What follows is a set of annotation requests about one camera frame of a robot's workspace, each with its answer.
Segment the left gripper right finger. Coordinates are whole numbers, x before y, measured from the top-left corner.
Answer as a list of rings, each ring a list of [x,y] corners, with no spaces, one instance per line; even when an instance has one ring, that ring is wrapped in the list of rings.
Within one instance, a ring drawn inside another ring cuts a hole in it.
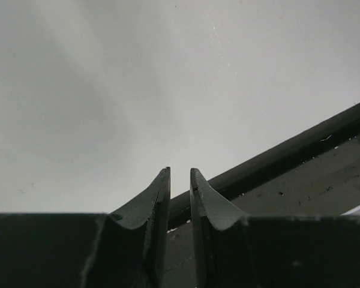
[[[251,216],[190,171],[198,287],[360,287],[360,216]]]

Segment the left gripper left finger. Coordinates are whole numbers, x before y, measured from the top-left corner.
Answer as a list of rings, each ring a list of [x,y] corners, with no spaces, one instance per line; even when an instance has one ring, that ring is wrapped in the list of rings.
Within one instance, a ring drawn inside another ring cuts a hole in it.
[[[161,287],[170,183],[109,214],[0,213],[0,287]]]

